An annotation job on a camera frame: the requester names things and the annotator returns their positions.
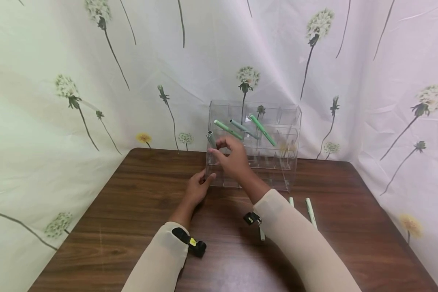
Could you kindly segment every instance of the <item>forearm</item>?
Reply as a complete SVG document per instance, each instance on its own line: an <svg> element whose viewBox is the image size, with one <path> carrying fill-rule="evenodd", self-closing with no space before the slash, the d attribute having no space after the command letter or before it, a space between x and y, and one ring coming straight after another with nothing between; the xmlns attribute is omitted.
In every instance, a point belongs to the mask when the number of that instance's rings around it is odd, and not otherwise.
<svg viewBox="0 0 438 292"><path fill-rule="evenodd" d="M189 225L195 208L195 203L184 198L177 206L177 209L175 209L172 215L170 215L169 221L176 222L182 225L186 230L189 230Z"/></svg>
<svg viewBox="0 0 438 292"><path fill-rule="evenodd" d="M271 187L259 178L250 168L242 173L237 178L237 181L250 198L252 204L259 202L259 200L271 190Z"/></svg>
<svg viewBox="0 0 438 292"><path fill-rule="evenodd" d="M174 291L188 253L188 245L172 234L177 227L183 228L178 223L167 222L157 231L133 268L122 292Z"/></svg>
<svg viewBox="0 0 438 292"><path fill-rule="evenodd" d="M257 204L261 228L299 273L308 292L360 292L344 263L313 225L276 190Z"/></svg>

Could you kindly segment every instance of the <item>black buckle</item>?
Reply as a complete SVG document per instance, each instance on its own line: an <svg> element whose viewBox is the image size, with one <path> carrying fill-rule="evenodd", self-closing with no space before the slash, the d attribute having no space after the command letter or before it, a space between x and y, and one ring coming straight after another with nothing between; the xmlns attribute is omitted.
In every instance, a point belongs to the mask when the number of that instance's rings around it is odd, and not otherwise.
<svg viewBox="0 0 438 292"><path fill-rule="evenodd" d="M176 227L172 230L172 234L180 239L181 242L188 245L188 250L190 250L193 255L198 258L202 258L206 252L206 243L203 241L196 241L193 237L188 236L188 234L180 227Z"/></svg>
<svg viewBox="0 0 438 292"><path fill-rule="evenodd" d="M261 218L254 212L248 212L245 216L243 216L243 219L248 225L252 225L256 221L258 221L258 225L261 225Z"/></svg>

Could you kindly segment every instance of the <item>dandelion stem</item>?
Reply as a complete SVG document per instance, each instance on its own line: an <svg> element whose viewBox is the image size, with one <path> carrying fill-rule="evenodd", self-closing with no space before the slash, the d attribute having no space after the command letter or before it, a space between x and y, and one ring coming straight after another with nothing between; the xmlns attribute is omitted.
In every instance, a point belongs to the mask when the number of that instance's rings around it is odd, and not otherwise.
<svg viewBox="0 0 438 292"><path fill-rule="evenodd" d="M388 17L386 17L386 22L384 23L383 31L381 32L380 40L378 41L378 46L376 46L376 52L375 52L375 56L373 57L373 61L375 61L376 54L378 54L378 49L380 48L380 43L384 34L384 30L386 29L386 25L388 24L389 16L391 16L391 10L393 9L394 1L395 0L392 1L391 7L389 8Z"/></svg>
<svg viewBox="0 0 438 292"><path fill-rule="evenodd" d="M256 117L257 120L260 120L260 114L258 113L258 116ZM256 127L256 136L258 136L258 127ZM256 150L258 150L258 140L256 140Z"/></svg>
<svg viewBox="0 0 438 292"><path fill-rule="evenodd" d="M125 83L127 84L127 87L128 87L129 90L130 90L129 83L127 82L127 80L126 80L126 78L125 78L125 75L123 74L122 67L120 67L120 64L118 63L118 60L117 60L117 56L116 56L115 53L114 53L114 49L112 49L112 44L110 43L109 36L108 36L108 34L107 34L107 29L104 29L103 32L105 33L105 38L107 39L107 42L109 43L109 47L110 47L110 50L112 51L112 55L113 55L114 58L115 58L115 62L117 62L117 65L118 65L118 67L120 68L120 72L122 73L123 79L125 80Z"/></svg>
<svg viewBox="0 0 438 292"><path fill-rule="evenodd" d="M183 25L182 5L180 4L180 0L177 0L177 2L178 2L178 9L180 10L180 21L182 22L183 48L185 49L185 25Z"/></svg>
<svg viewBox="0 0 438 292"><path fill-rule="evenodd" d="M94 145L94 147L96 147L97 151L99 151L99 148L97 148L96 144L94 143L94 141L91 138L91 135L89 134L88 126L86 125L86 120L84 119L83 112L81 111L80 106L78 106L78 110L79 110L79 113L81 114L81 118L83 119L84 127L86 128L86 132L88 133L89 139L91 139L92 144Z"/></svg>
<svg viewBox="0 0 438 292"><path fill-rule="evenodd" d="M112 140L112 144L114 144L115 149L116 149L117 152L121 155L120 151L118 151L117 145L115 145L115 142L114 142L114 140L112 139L112 136L109 134L109 131L107 131L107 128L105 127L105 124L102 122L102 119L100 119L100 121L101 121L101 123L102 123L102 125L103 125L103 128L104 128L105 131L107 132L107 135L109 135L109 138Z"/></svg>
<svg viewBox="0 0 438 292"><path fill-rule="evenodd" d="M394 180L395 175L397 174L397 172L399 171L399 169L401 168L401 166L404 164L404 162L406 162L406 160L410 157L410 155L412 155L412 154L415 152L415 150L417 150L417 149L414 148L414 150L412 150L412 151L409 153L409 155L407 155L407 157L404 158L404 160L401 162L401 164L397 167L397 169L396 169L395 172L394 172L393 177L391 178L391 181L388 182L388 185L386 185L386 188L384 189L384 192L381 193L380 196L383 196L383 195L386 193L386 191L388 191L389 185L390 185L391 182Z"/></svg>
<svg viewBox="0 0 438 292"><path fill-rule="evenodd" d="M349 12L350 12L350 0L349 0L349 9L347 10L346 26L344 27L344 33L342 34L342 42L341 42L341 46L339 47L339 52L337 52L336 59L339 57L339 53L341 52L342 49L342 44L344 43L344 37L346 36L347 23L349 22Z"/></svg>
<svg viewBox="0 0 438 292"><path fill-rule="evenodd" d="M136 45L136 37L134 37L133 27L131 26L131 22L130 22L130 19L129 19L129 15L127 14L127 11L125 10L125 6L123 5L122 0L120 0L120 3L122 4L123 11L125 12L125 16L127 17L127 21L129 21L130 29L132 30L132 34L133 34L134 44Z"/></svg>
<svg viewBox="0 0 438 292"><path fill-rule="evenodd" d="M249 5L250 16L251 16L251 18L253 18L253 15L251 15L251 9L250 9L250 2L249 2L249 0L247 0L247 4Z"/></svg>
<svg viewBox="0 0 438 292"><path fill-rule="evenodd" d="M242 114L240 116L240 125L243 125L243 106L245 104L245 98L247 96L247 92L243 93L243 101L242 101Z"/></svg>
<svg viewBox="0 0 438 292"><path fill-rule="evenodd" d="M333 115L333 122L331 123L331 128L329 129L329 132L326 134L326 136L324 136L323 141L321 141L320 153L318 153L316 159L318 159L318 157L320 157L321 151L323 150L324 140L329 136L329 133L333 130L333 125L335 124L335 118L336 118L336 115Z"/></svg>
<svg viewBox="0 0 438 292"><path fill-rule="evenodd" d="M412 122L409 123L409 125L407 125L407 127L404 129L404 131L402 131L402 133L394 140L393 144L391 145L391 147L389 147L388 151L386 151L386 153L383 155L383 157L381 157L380 161L384 159L384 157L389 153L389 151L391 150L391 148L393 148L394 144L399 140L399 138L402 136L403 133L405 133L407 131L407 129L409 129L409 127L415 122L416 119L418 119L419 116L415 116L415 118L412 120Z"/></svg>
<svg viewBox="0 0 438 292"><path fill-rule="evenodd" d="M302 92L300 93L300 100L302 100L302 96L304 95L304 86L305 86L305 81L306 81L306 74L308 72L309 59L311 58L311 53L313 52L313 48L315 47L315 45L316 45L316 43L313 46L311 46L311 49L309 50L308 61L307 61L307 65L305 67L304 83L302 85Z"/></svg>
<svg viewBox="0 0 438 292"><path fill-rule="evenodd" d="M177 147L177 151L179 151L178 144L177 144L177 134L175 132L175 120L174 115L172 114L172 111L170 110L169 104L166 102L167 107L169 108L170 116L172 117L172 121L174 122L174 139L175 139L175 145Z"/></svg>
<svg viewBox="0 0 438 292"><path fill-rule="evenodd" d="M47 243L47 242L45 242L43 239L41 239L41 237L38 236L37 233L35 233L34 231L32 231L31 228L29 228L28 226L26 226L23 222L21 222L21 221L19 221L19 220L17 220L17 219L14 219L14 218L12 218L12 217L10 217L10 216L7 216L7 215L5 215L5 214L2 214L2 213L0 213L0 217L5 218L5 219L8 219L8 220L10 220L10 221L13 221L13 222L15 222L15 223L21 225L21 226L24 227L27 231L31 232L35 237L37 237L37 239L39 239L39 241L40 241L41 243L45 244L46 246L50 247L51 249L53 249L53 250L55 250L55 251L57 250L56 247L53 247L52 245L50 245L49 243Z"/></svg>

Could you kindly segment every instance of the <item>yellow dandelion flower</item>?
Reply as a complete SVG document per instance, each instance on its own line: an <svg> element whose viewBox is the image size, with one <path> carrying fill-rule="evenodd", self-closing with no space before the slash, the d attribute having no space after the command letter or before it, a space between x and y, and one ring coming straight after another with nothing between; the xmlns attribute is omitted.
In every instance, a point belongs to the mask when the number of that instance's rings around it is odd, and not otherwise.
<svg viewBox="0 0 438 292"><path fill-rule="evenodd" d="M139 133L138 135L136 135L136 139L141 143L146 143L149 146L149 148L151 148L149 142L152 141L152 138L150 135L148 135L148 133Z"/></svg>
<svg viewBox="0 0 438 292"><path fill-rule="evenodd" d="M402 227L407 231L407 244L410 243L410 236L415 238L422 237L422 225L417 219L412 217L409 214L401 214L399 216L399 220L401 221Z"/></svg>
<svg viewBox="0 0 438 292"><path fill-rule="evenodd" d="M281 156L286 156L287 152L295 152L297 150L294 141L292 141L290 144L287 144L287 142L282 142L279 146L279 152L281 153Z"/></svg>

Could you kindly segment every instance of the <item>yellow tag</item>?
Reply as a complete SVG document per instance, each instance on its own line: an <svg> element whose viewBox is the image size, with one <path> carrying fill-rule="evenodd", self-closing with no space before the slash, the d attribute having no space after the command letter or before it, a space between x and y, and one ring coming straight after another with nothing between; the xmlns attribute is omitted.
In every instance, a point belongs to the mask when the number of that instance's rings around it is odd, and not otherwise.
<svg viewBox="0 0 438 292"><path fill-rule="evenodd" d="M191 239L190 239L190 244L192 246L196 246L196 240L193 237L191 237Z"/></svg>

